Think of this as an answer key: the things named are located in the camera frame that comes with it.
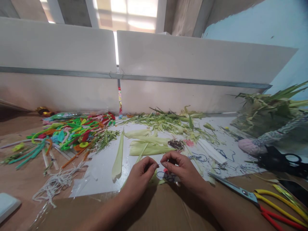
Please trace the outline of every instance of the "blue wall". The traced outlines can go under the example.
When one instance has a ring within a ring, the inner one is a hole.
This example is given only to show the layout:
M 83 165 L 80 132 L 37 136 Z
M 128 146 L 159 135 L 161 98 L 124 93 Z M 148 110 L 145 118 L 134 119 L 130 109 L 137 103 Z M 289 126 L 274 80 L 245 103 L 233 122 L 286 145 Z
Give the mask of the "blue wall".
M 307 0 L 265 0 L 210 25 L 203 38 L 299 48 L 271 82 L 268 94 L 308 80 Z M 292 99 L 308 99 L 308 89 Z

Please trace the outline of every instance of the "scissor blade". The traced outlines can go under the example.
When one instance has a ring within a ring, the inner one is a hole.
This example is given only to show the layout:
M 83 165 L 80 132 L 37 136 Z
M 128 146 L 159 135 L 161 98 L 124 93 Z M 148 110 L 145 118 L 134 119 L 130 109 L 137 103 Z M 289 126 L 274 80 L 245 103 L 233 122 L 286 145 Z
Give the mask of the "scissor blade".
M 227 181 L 227 180 L 217 176 L 216 174 L 213 174 L 213 173 L 210 173 L 210 172 L 208 172 L 208 174 L 211 177 L 213 177 L 216 180 L 218 180 L 219 182 L 221 182 L 222 184 L 224 184 L 225 186 L 227 186 L 228 188 L 230 188 L 233 191 L 235 191 L 236 193 L 240 194 L 242 197 L 250 200 L 251 202 L 258 203 L 257 197 L 253 193 L 248 192 L 245 189 L 242 189 L 242 188 L 236 186 L 235 184 L 232 184 L 231 182 L 229 182 L 229 181 Z

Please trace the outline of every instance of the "red-handled scissors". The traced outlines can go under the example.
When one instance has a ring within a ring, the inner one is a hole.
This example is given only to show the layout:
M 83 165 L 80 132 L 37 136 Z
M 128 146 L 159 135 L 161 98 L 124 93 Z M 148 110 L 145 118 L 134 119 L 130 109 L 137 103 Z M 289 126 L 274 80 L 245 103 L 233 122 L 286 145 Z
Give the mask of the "red-handled scissors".
M 236 193 L 240 194 L 242 197 L 244 197 L 247 200 L 249 200 L 250 202 L 252 202 L 261 211 L 262 216 L 265 217 L 265 219 L 267 219 L 271 223 L 271 225 L 274 226 L 278 231 L 284 231 L 284 229 L 280 225 L 278 225 L 275 222 L 275 220 L 279 220 L 279 221 L 281 221 L 281 222 L 283 222 L 283 223 L 285 223 L 285 224 L 287 224 L 291 227 L 296 228 L 297 230 L 308 231 L 308 225 L 299 221 L 298 219 L 296 219 L 292 215 L 288 214 L 287 212 L 285 212 L 284 210 L 282 210 L 278 206 L 275 205 L 275 209 L 279 212 L 283 212 L 283 214 L 285 216 L 287 216 L 289 219 L 282 217 L 280 215 L 277 215 L 277 214 L 263 208 L 258 203 L 258 198 L 262 200 L 263 197 L 261 195 L 259 195 L 258 193 L 248 192 L 248 191 L 244 190 L 243 188 L 237 187 L 236 185 L 232 184 L 231 182 L 229 182 L 229 181 L 227 181 L 227 180 L 225 180 L 225 179 L 223 179 L 223 178 L 221 178 L 221 177 L 219 177 L 219 176 L 217 176 L 213 173 L 208 173 L 208 174 L 211 177 L 215 178 L 217 181 L 221 182 L 222 184 L 224 184 L 225 186 L 230 188 L 231 190 L 235 191 Z

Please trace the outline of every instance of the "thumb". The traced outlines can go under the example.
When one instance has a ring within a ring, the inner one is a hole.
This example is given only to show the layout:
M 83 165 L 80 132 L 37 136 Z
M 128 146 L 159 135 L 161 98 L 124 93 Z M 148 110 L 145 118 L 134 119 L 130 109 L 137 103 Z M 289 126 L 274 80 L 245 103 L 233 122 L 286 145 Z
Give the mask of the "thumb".
M 179 166 L 175 166 L 174 164 L 170 162 L 162 162 L 162 166 L 164 166 L 166 169 L 168 169 L 168 172 L 174 173 L 175 175 L 179 176 L 181 172 L 181 168 Z
M 152 164 L 148 170 L 143 174 L 148 180 L 150 180 L 152 178 L 152 176 L 155 173 L 155 170 L 157 169 L 157 164 L 154 163 Z

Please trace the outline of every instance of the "person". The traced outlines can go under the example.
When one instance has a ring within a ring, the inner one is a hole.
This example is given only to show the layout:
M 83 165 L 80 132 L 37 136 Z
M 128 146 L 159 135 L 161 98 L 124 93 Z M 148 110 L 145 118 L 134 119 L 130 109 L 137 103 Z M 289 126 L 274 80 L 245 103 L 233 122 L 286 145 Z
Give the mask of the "person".
M 177 175 L 181 183 L 204 202 L 225 231 L 268 230 L 266 223 L 260 224 L 249 217 L 244 210 L 232 204 L 233 200 L 223 200 L 224 197 L 219 190 L 202 178 L 187 156 L 171 151 L 166 153 L 160 162 L 169 172 Z M 158 164 L 150 157 L 145 157 L 136 163 L 119 194 L 105 203 L 77 230 L 110 230 L 141 198 L 156 168 Z

